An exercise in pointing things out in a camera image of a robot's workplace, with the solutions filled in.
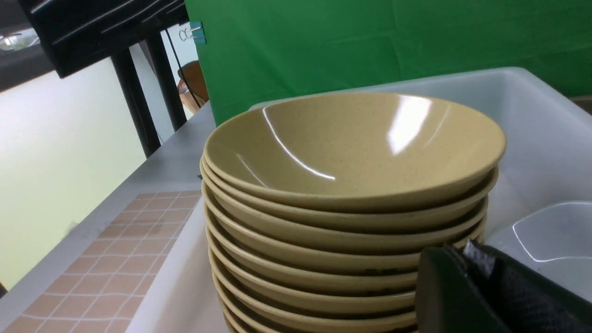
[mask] tile pattern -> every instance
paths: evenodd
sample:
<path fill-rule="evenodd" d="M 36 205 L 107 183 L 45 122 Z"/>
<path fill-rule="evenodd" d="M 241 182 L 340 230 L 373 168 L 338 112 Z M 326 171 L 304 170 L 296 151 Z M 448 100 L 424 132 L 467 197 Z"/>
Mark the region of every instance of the tile pattern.
<path fill-rule="evenodd" d="M 4 333 L 124 333 L 200 197 L 137 196 Z"/>

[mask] green screen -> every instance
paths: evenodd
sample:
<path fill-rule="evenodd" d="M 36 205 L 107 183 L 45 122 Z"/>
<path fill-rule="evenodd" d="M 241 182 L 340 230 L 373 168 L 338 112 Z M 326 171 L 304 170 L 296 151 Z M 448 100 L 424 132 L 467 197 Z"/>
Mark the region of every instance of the green screen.
<path fill-rule="evenodd" d="M 186 0 L 217 124 L 263 101 L 519 66 L 592 92 L 590 0 Z"/>

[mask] plastic bin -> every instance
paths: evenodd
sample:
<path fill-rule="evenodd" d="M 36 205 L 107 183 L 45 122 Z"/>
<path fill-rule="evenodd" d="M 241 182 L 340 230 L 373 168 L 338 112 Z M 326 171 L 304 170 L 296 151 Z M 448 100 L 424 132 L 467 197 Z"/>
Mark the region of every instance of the plastic bin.
<path fill-rule="evenodd" d="M 443 98 L 479 110 L 501 126 L 508 145 L 500 179 L 490 194 L 485 237 L 546 206 L 592 201 L 592 117 L 524 69 L 490 69 L 344 91 Z"/>

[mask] stack of bowls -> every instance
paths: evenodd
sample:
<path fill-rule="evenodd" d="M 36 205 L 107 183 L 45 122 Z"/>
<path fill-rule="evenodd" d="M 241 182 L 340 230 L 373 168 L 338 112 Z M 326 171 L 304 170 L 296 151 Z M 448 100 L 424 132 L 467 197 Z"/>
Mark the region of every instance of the stack of bowls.
<path fill-rule="evenodd" d="M 420 251 L 481 241 L 505 147 L 485 115 L 400 94 L 300 98 L 222 124 L 200 168 L 229 328 L 415 331 Z"/>

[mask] speckled bowl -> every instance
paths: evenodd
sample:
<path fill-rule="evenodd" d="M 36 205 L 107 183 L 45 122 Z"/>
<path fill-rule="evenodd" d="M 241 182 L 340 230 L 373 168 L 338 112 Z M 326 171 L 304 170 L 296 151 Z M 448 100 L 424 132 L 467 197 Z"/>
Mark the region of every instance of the speckled bowl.
<path fill-rule="evenodd" d="M 273 262 L 260 254 L 249 252 L 229 240 L 218 223 L 206 215 L 208 241 L 217 241 L 220 248 L 239 267 L 265 280 L 311 293 L 335 296 L 369 296 L 411 290 L 417 283 L 417 272 L 383 276 L 347 276 L 301 270 Z"/>
<path fill-rule="evenodd" d="M 204 182 L 214 194 L 224 197 L 224 193 L 207 177 L 204 177 Z M 484 199 L 478 207 L 445 229 L 380 235 L 317 228 L 273 217 L 244 204 L 236 203 L 236 206 L 231 206 L 224 204 L 224 200 L 219 200 L 218 203 L 236 221 L 282 242 L 322 251 L 379 255 L 417 252 L 426 246 L 439 246 L 457 240 L 476 225 L 487 211 L 487 200 Z"/>
<path fill-rule="evenodd" d="M 278 241 L 257 233 L 223 212 L 211 192 L 203 191 L 204 204 L 219 225 L 245 249 L 265 255 L 282 264 L 305 270 L 332 274 L 368 274 L 416 270 L 419 252 L 399 255 L 356 255 L 327 252 Z M 464 239 L 465 234 L 454 239 Z"/>
<path fill-rule="evenodd" d="M 271 283 L 256 277 L 233 263 L 230 256 L 218 248 L 213 242 L 210 244 L 210 262 L 220 270 L 227 270 L 237 281 L 247 287 L 253 294 L 267 297 L 275 302 L 314 312 L 319 316 L 331 315 L 360 315 L 370 313 L 392 312 L 410 308 L 414 305 L 415 292 L 404 292 L 383 296 L 347 297 L 331 296 L 301 292 L 279 284 Z"/>
<path fill-rule="evenodd" d="M 233 281 L 232 276 L 212 265 L 215 276 L 214 283 L 218 293 L 227 290 L 247 308 L 274 323 L 298 329 L 310 333 L 382 333 L 399 328 L 406 328 L 417 323 L 415 312 L 407 312 L 398 315 L 387 315 L 372 319 L 329 319 L 291 312 L 282 309 L 278 305 L 270 305 L 269 302 L 252 297 L 248 290 Z"/>
<path fill-rule="evenodd" d="M 215 195 L 224 205 L 241 209 L 244 204 L 255 210 L 280 219 L 318 228 L 361 233 L 403 233 L 437 229 L 449 224 L 478 205 L 497 182 L 498 168 L 475 186 L 465 197 L 444 206 L 407 213 L 356 214 L 335 213 L 287 206 L 264 200 L 242 192 L 216 175 L 204 161 L 200 162 L 201 174 L 216 184 L 225 195 Z"/>
<path fill-rule="evenodd" d="M 226 296 L 228 291 L 218 291 L 218 298 L 222 308 L 224 319 L 231 333 L 306 333 L 294 329 L 280 327 L 276 323 L 257 316 L 242 303 L 236 301 L 231 295 Z M 415 329 L 401 331 L 401 333 L 418 333 Z"/>
<path fill-rule="evenodd" d="M 204 148 L 232 186 L 329 212 L 409 212 L 458 201 L 501 159 L 500 126 L 464 105 L 387 93 L 329 94 L 239 114 Z"/>

